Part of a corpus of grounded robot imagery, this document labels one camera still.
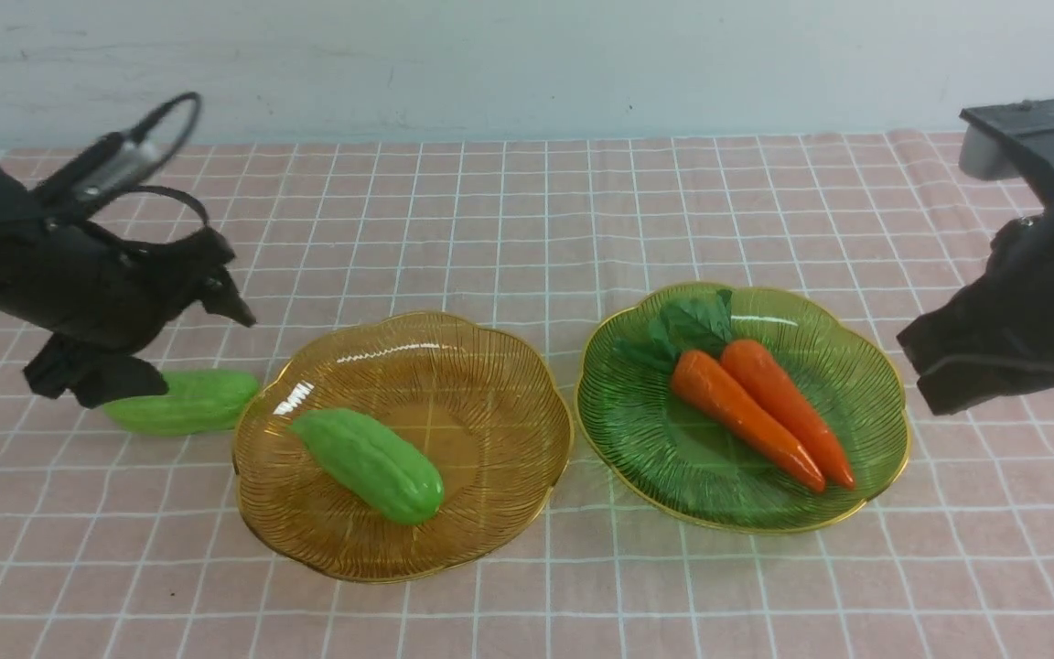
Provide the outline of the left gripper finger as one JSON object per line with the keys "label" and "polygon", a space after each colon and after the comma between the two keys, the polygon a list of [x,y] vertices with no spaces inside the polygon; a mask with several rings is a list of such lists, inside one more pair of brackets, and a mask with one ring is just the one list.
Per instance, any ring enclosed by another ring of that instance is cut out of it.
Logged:
{"label": "left gripper finger", "polygon": [[24,377],[33,394],[55,400],[70,392],[87,409],[124,399],[163,395],[170,389],[154,364],[59,334],[51,335],[30,360]]}
{"label": "left gripper finger", "polygon": [[237,284],[227,270],[213,270],[204,276],[198,287],[198,301],[213,316],[222,316],[243,327],[258,324],[258,318],[240,296]]}

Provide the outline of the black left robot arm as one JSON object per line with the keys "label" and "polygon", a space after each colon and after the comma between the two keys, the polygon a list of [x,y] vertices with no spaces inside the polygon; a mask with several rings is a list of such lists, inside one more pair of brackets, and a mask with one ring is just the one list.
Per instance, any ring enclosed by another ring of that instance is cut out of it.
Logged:
{"label": "black left robot arm", "polygon": [[48,333],[24,367],[30,392],[85,408],[164,394],[141,350],[189,306],[256,321],[209,222],[174,243],[129,241],[93,221],[101,208],[73,200],[60,176],[30,190],[0,167],[0,312]]}

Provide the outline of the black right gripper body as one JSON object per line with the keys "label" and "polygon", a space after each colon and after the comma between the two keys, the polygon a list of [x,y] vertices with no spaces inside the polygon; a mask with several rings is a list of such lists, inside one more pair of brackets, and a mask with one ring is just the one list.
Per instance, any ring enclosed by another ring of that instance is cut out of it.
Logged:
{"label": "black right gripper body", "polygon": [[897,341],[935,416],[1054,388],[1054,203],[1006,222],[983,273]]}

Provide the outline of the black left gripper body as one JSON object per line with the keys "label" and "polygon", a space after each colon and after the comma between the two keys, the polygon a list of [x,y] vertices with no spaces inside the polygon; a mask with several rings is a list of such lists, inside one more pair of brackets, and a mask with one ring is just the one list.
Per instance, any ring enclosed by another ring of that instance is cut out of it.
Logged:
{"label": "black left gripper body", "polygon": [[116,353],[137,353],[227,270],[226,239],[126,241],[91,222],[0,221],[0,312]]}

